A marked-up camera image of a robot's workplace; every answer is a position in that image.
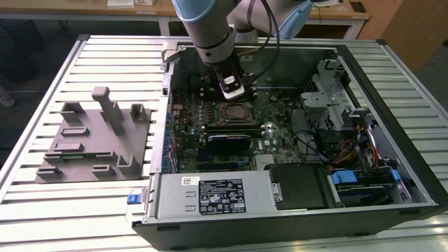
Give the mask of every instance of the barcode sticker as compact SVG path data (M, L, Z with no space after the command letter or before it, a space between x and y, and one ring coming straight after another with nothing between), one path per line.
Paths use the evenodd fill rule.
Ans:
M182 177L181 179L182 185L198 185L200 177Z

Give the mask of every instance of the gray metal bracket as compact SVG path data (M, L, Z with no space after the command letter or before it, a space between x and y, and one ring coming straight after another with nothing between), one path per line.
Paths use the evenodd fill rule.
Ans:
M309 92L300 95L302 103L309 108L321 108L330 105L337 105L338 101L333 95L324 93Z

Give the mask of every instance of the motherboard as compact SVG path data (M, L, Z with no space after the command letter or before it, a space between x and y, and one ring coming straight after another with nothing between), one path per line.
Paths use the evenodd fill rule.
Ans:
M301 162L289 125L294 101L277 90L253 90L252 99L208 101L177 96L173 106L178 172L250 171L260 162Z

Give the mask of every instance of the white label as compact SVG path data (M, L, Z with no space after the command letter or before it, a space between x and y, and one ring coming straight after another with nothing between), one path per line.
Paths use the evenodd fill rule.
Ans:
M234 77L233 77L233 75L230 76L230 77L226 77L225 79L224 79L224 83L225 84L230 84L230 83L233 83L234 82Z
M154 15L156 12L137 12L137 14L150 14L150 15Z
M181 179L182 185L198 185L200 177L182 177Z

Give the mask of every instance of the black cable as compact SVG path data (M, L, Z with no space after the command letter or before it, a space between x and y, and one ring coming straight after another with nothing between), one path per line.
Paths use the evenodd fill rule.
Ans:
M268 43L269 43L269 40L270 40L270 34L272 34L272 17L270 17L270 15L269 15L268 10L266 10L265 13L266 13L266 15L268 15L268 21L269 21L269 33L268 33L268 37L265 38L265 41L264 41L262 45L261 45L257 49L254 49L254 50L249 50L249 51L244 51L244 52L236 54L238 57L241 57L241 56L246 56L246 55L252 55L252 54L257 53L260 50L262 50L262 49L266 47L266 45L268 45Z
M268 67L254 76L254 80L258 79L265 74L265 72L268 72L268 70L270 69L270 67L273 66L273 64L274 64L274 62L277 60L278 53L280 53L280 31L278 31L278 24L277 24L277 21L274 19L274 16L273 16L270 7L269 7L269 5L266 3L266 0L261 0L261 3L262 3L265 11L269 13L270 18L272 18L272 23L273 23L273 27L274 27L274 31L276 31L276 48L274 48L274 56L273 56L273 59L272 59L270 63L268 64Z
M314 3L313 3L313 5L314 5L314 7L317 8L317 11L318 11L318 25L321 25L322 24L322 17L320 15L320 7Z

